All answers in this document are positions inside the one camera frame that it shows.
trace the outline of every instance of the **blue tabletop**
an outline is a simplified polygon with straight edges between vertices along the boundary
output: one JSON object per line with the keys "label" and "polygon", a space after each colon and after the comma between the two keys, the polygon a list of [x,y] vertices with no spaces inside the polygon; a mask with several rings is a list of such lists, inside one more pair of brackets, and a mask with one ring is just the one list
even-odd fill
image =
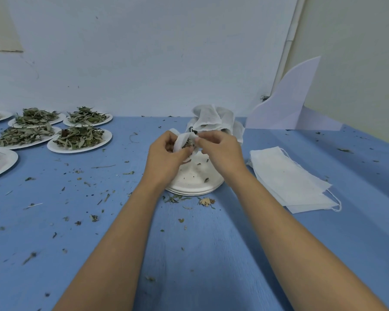
{"label": "blue tabletop", "polygon": [[[114,137],[102,148],[17,151],[17,164],[0,175],[0,310],[52,309],[139,182],[149,145],[167,129],[183,131],[187,121],[116,117],[104,125]],[[0,131],[6,127],[0,123]],[[333,184],[341,212],[294,216],[389,306],[389,144],[350,127],[245,131],[245,158],[273,146]],[[207,196],[215,209],[197,198],[159,200],[134,310],[291,310],[234,193],[223,184]],[[31,203],[42,204],[25,209]]]}

